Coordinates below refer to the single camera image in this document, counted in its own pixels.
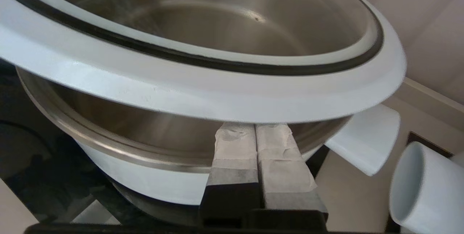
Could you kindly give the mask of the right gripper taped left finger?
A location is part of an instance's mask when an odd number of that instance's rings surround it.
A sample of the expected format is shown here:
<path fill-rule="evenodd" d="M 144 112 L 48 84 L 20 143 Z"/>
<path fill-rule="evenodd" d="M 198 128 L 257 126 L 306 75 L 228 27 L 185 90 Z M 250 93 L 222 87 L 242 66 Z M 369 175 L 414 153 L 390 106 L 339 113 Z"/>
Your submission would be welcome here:
<path fill-rule="evenodd" d="M 261 207 L 253 124 L 224 123 L 215 134 L 214 158 L 199 206 L 202 227 L 241 228 Z"/>

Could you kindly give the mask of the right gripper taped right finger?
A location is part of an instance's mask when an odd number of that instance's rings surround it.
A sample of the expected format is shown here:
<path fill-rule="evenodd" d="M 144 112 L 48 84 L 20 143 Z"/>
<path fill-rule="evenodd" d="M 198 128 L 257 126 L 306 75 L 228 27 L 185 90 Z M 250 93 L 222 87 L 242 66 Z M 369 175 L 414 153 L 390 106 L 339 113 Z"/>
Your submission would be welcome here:
<path fill-rule="evenodd" d="M 283 227 L 326 227 L 328 211 L 288 125 L 257 125 L 256 135 L 265 213 Z"/>

